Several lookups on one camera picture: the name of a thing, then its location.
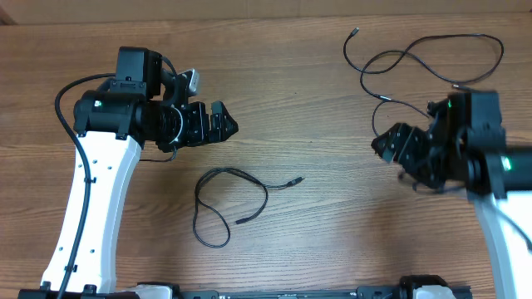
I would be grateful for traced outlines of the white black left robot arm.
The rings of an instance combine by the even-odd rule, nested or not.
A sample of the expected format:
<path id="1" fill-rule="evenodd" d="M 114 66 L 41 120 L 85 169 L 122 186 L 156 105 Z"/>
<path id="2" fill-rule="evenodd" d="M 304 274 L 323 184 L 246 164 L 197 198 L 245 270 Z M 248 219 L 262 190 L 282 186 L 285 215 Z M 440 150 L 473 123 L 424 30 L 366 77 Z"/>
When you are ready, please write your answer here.
<path id="1" fill-rule="evenodd" d="M 76 168 L 62 230 L 37 289 L 21 298 L 113 298 L 116 244 L 131 176 L 148 141 L 179 148 L 227 140 L 239 127 L 224 104 L 195 101 L 194 70 L 179 73 L 160 53 L 122 47 L 116 71 L 74 105 L 66 132 Z"/>

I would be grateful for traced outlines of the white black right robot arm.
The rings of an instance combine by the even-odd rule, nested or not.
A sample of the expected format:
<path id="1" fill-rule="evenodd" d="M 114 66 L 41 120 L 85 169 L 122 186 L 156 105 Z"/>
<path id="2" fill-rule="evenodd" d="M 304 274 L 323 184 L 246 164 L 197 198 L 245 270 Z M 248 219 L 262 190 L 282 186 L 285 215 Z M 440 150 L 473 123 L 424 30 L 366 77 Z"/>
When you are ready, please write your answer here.
<path id="1" fill-rule="evenodd" d="M 372 148 L 415 184 L 439 193 L 456 181 L 485 236 L 498 298 L 531 296 L 531 148 L 506 143 L 494 91 L 450 93 L 431 102 L 427 130 L 396 123 Z"/>

